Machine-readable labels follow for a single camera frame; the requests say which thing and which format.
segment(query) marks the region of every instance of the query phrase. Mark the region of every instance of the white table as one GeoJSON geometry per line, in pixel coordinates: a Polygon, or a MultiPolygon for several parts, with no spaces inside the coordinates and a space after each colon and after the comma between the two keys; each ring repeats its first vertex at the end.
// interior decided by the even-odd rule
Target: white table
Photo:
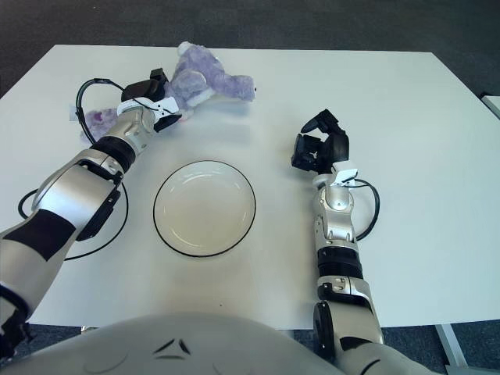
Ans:
{"type": "Polygon", "coordinates": [[[500,119],[500,96],[484,96],[483,103],[500,119]]]}
{"type": "MultiPolygon", "coordinates": [[[[250,74],[251,104],[212,101],[152,140],[126,176],[130,219],[106,250],[64,263],[33,323],[103,326],[149,313],[246,316],[277,329],[311,328],[316,260],[312,173],[290,167],[295,135],[328,108],[347,130],[360,177],[378,187],[380,219],[360,242],[383,326],[500,317],[500,123],[434,55],[411,52],[215,50],[227,71],[250,74]],[[196,160],[237,167],[255,191],[245,239],[225,255],[190,259],[167,248],[152,222],[160,184],[196,160]]],[[[16,204],[83,144],[68,106],[90,77],[123,85],[162,66],[175,48],[55,46],[0,100],[0,227],[16,204]]],[[[92,87],[86,110],[118,103],[92,87]]],[[[373,211],[356,192],[355,225],[373,211]]],[[[123,202],[100,235],[114,234],[123,202]]]]}

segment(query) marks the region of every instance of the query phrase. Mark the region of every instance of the floor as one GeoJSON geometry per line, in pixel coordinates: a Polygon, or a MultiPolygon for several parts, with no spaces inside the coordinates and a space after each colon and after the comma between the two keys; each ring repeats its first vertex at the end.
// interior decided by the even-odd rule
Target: floor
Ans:
{"type": "MultiPolygon", "coordinates": [[[[0,97],[53,45],[299,48],[433,52],[476,95],[500,95],[498,0],[0,1],[0,97]]],[[[456,324],[471,366],[500,369],[500,321],[456,324]]],[[[20,355],[79,333],[35,326],[20,355]]],[[[433,327],[384,330],[386,342],[443,373],[433,327]]],[[[309,331],[295,338],[309,347],[309,331]]]]}

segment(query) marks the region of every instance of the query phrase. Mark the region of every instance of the white plate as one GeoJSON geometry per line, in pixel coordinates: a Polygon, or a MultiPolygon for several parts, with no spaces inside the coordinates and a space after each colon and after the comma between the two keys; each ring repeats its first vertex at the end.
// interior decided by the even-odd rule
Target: white plate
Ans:
{"type": "Polygon", "coordinates": [[[205,257],[233,248],[248,233],[255,196],[248,180],[223,162],[194,162],[172,173],[155,198],[153,219],[173,250],[205,257]]]}

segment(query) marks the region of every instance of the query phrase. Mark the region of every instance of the stuffed animal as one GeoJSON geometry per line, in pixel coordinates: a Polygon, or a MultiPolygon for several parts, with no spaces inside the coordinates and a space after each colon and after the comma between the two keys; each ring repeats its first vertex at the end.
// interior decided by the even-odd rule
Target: stuffed animal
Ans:
{"type": "MultiPolygon", "coordinates": [[[[249,76],[231,76],[222,63],[202,45],[182,42],[177,48],[179,62],[172,80],[165,83],[165,96],[175,98],[182,120],[193,114],[194,108],[214,95],[251,102],[255,85],[249,76]]],[[[116,123],[116,109],[91,111],[85,115],[88,128],[99,139],[116,123]]]]}

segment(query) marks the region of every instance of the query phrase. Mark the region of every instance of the black cable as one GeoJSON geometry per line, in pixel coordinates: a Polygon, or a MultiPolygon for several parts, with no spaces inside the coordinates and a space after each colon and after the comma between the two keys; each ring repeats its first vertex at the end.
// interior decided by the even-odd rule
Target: black cable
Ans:
{"type": "MultiPolygon", "coordinates": [[[[110,84],[111,86],[114,86],[115,88],[118,88],[122,92],[125,91],[125,89],[123,87],[121,87],[119,84],[116,84],[115,82],[113,82],[112,80],[110,80],[108,78],[92,78],[91,80],[88,80],[88,81],[84,82],[84,84],[82,84],[81,87],[80,87],[80,89],[78,90],[78,92],[77,92],[77,98],[76,98],[76,101],[75,101],[75,107],[77,108],[77,113],[76,114],[77,114],[78,122],[80,123],[81,128],[84,131],[84,134],[87,137],[87,139],[92,144],[94,144],[95,143],[95,138],[92,135],[91,131],[88,129],[87,124],[85,123],[85,114],[84,114],[84,110],[83,110],[83,108],[81,106],[81,101],[82,101],[82,98],[84,97],[84,92],[92,84],[110,84]]],[[[168,109],[165,109],[165,108],[160,108],[160,109],[151,108],[151,107],[147,106],[146,104],[143,104],[143,103],[139,102],[136,98],[132,98],[132,100],[134,102],[136,102],[137,104],[142,105],[146,109],[150,109],[150,110],[156,111],[156,112],[158,112],[158,111],[165,111],[165,112],[169,113],[170,115],[173,115],[173,113],[171,111],[169,111],[168,109]]]]}
{"type": "Polygon", "coordinates": [[[79,258],[83,258],[87,255],[94,254],[95,252],[98,252],[99,250],[102,250],[103,248],[105,248],[111,242],[115,241],[115,239],[120,235],[120,233],[122,232],[123,228],[125,227],[125,224],[127,223],[127,219],[128,219],[128,194],[127,194],[127,189],[125,188],[124,184],[122,184],[122,188],[123,188],[123,193],[125,194],[125,207],[126,207],[125,208],[125,217],[123,218],[122,226],[119,228],[119,230],[116,232],[116,234],[114,236],[112,236],[111,239],[109,241],[107,241],[103,246],[100,246],[100,247],[96,248],[95,250],[92,250],[91,252],[86,252],[84,254],[70,256],[69,258],[65,258],[64,259],[65,261],[79,259],[79,258]]]}
{"type": "Polygon", "coordinates": [[[34,194],[37,194],[37,191],[38,189],[34,189],[32,191],[30,191],[29,193],[27,193],[26,195],[24,195],[21,200],[19,201],[19,203],[17,204],[17,212],[21,215],[21,217],[23,219],[27,219],[28,218],[28,215],[26,213],[24,213],[23,211],[23,205],[24,205],[24,202],[31,196],[31,195],[34,195],[34,194]]]}
{"type": "Polygon", "coordinates": [[[370,222],[370,225],[361,234],[356,236],[356,240],[361,241],[364,237],[370,234],[373,227],[375,227],[375,224],[377,223],[378,214],[380,212],[380,196],[378,195],[377,189],[370,182],[361,180],[360,178],[355,178],[355,181],[361,182],[363,185],[349,186],[349,188],[364,188],[368,186],[372,190],[373,197],[375,198],[375,212],[373,213],[372,221],[370,222]]]}
{"type": "MultiPolygon", "coordinates": [[[[119,90],[121,91],[124,91],[123,87],[119,86],[118,84],[114,83],[112,80],[109,80],[107,78],[93,78],[91,80],[88,80],[86,82],[84,82],[84,84],[81,85],[80,89],[78,90],[77,92],[77,98],[76,98],[76,107],[77,107],[77,118],[78,118],[78,122],[80,123],[81,125],[81,128],[82,128],[82,131],[84,132],[85,136],[87,137],[87,139],[92,143],[94,144],[95,143],[95,138],[94,136],[92,135],[92,133],[90,132],[90,129],[88,128],[87,126],[87,122],[85,120],[85,115],[84,115],[84,109],[82,108],[81,106],[81,102],[82,102],[82,98],[84,96],[84,92],[85,90],[87,90],[88,87],[90,87],[92,84],[110,84],[112,86],[114,86],[115,88],[118,88],[119,90]]],[[[136,99],[133,99],[137,104],[140,104],[142,106],[144,106],[145,108],[147,109],[150,109],[152,111],[159,111],[160,109],[153,109],[153,108],[150,108],[148,107],[147,105],[144,105],[142,104],[141,102],[139,102],[138,100],[136,99]]],[[[164,111],[172,114],[170,111],[168,111],[167,109],[163,109],[164,111]]],[[[75,255],[75,256],[70,256],[68,258],[65,258],[64,260],[74,260],[74,259],[79,259],[79,258],[83,258],[85,256],[88,256],[90,254],[94,254],[96,252],[98,252],[99,250],[102,250],[103,248],[105,248],[106,246],[108,246],[111,242],[115,241],[115,239],[120,235],[120,233],[122,232],[122,230],[124,229],[125,227],[125,224],[127,223],[127,219],[128,219],[128,212],[129,212],[129,200],[128,200],[128,193],[127,193],[127,189],[125,188],[125,184],[122,183],[122,188],[123,188],[123,193],[125,194],[125,217],[123,218],[123,222],[122,222],[122,225],[121,227],[119,228],[119,230],[116,232],[116,234],[109,240],[107,241],[104,245],[96,248],[95,250],[92,250],[91,252],[86,252],[84,254],[80,254],[80,255],[75,255]]],[[[23,205],[24,203],[26,202],[26,200],[31,196],[31,195],[34,195],[36,194],[38,190],[35,189],[33,191],[30,191],[29,193],[27,193],[26,195],[24,195],[19,204],[17,205],[17,212],[21,215],[21,217],[23,217],[23,219],[27,219],[28,218],[28,215],[23,211],[23,205]]]]}

